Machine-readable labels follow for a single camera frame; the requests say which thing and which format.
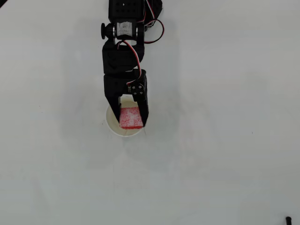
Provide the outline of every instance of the red sponge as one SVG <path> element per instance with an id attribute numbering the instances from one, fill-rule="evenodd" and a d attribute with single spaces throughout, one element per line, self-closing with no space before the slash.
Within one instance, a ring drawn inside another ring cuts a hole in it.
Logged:
<path id="1" fill-rule="evenodd" d="M 120 127 L 126 130 L 141 129 L 143 127 L 138 107 L 121 108 Z"/>

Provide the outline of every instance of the white table surface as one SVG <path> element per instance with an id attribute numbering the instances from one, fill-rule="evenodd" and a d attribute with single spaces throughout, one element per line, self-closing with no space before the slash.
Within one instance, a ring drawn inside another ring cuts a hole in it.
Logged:
<path id="1" fill-rule="evenodd" d="M 108 0 L 0 9 L 1 225 L 300 224 L 300 1 L 165 0 L 160 19 L 126 139 L 105 123 Z"/>

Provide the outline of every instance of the black knob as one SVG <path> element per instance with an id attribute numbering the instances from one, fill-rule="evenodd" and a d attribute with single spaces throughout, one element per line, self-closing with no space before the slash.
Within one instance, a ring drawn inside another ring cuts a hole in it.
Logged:
<path id="1" fill-rule="evenodd" d="M 104 40 L 105 39 L 105 24 L 101 24 L 101 37 Z"/>

